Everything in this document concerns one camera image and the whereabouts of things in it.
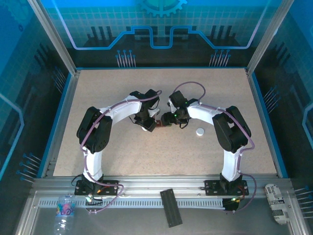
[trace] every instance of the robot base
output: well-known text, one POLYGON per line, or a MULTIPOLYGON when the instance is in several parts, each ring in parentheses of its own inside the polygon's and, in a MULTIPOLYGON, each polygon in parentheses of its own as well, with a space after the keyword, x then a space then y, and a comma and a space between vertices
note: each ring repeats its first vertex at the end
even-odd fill
MULTIPOLYGON (((108 185, 117 185, 117 180, 103 180, 103 176, 98 180, 101 183, 108 184, 108 185)), ((75 187, 75 195, 79 196, 88 196, 92 194, 93 197, 100 197, 100 196, 116 196, 118 191, 118 186, 101 186, 96 183, 92 183, 88 181, 84 176, 82 180, 78 180, 76 182, 75 187)))
POLYGON ((222 174, 220 180, 206 180, 204 181, 204 188, 206 196, 241 196, 243 192, 245 196, 249 195, 249 189, 242 176, 238 179, 228 182, 222 174))

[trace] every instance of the bottle label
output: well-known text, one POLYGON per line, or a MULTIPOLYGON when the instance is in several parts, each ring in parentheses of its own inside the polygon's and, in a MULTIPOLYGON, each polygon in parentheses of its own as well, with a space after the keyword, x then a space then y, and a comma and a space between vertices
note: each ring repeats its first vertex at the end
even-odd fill
POLYGON ((56 216, 74 216, 75 203, 59 203, 56 216))

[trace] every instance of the plastic water bottle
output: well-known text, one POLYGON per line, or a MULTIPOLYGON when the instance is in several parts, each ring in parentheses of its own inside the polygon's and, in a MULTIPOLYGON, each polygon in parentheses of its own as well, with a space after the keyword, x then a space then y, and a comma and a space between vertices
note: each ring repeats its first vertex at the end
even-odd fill
POLYGON ((55 235, 69 235, 73 226, 75 195, 60 196, 54 222, 55 235))

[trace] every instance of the white bottle cap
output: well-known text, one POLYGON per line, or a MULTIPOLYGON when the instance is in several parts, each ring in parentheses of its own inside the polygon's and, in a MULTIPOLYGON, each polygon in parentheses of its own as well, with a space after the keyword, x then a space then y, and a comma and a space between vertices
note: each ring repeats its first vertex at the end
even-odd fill
POLYGON ((198 136, 203 136, 204 130, 202 128, 198 128, 196 133, 197 133, 198 136))

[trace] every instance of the speckled tabletop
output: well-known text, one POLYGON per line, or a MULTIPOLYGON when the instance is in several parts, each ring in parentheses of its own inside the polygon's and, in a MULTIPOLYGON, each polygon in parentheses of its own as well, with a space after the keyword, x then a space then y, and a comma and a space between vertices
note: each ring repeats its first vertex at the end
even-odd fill
MULTIPOLYGON (((168 96, 182 82, 197 81, 207 90, 202 102, 216 107, 235 105, 252 132, 256 148, 245 152, 241 169, 246 173, 276 173, 268 143, 244 69, 138 69, 83 70, 80 74, 67 120, 54 176, 73 176, 83 172, 83 154, 76 131, 90 106, 102 108, 123 100, 129 93, 162 90, 161 114, 170 111, 168 96)), ((202 88, 181 87, 187 99, 199 98, 202 88)), ((143 131, 126 118, 111 131, 102 155, 105 175, 219 174, 223 168, 223 149, 214 127, 192 119, 187 128, 178 126, 143 131), (203 136, 196 135, 201 127, 203 136)))

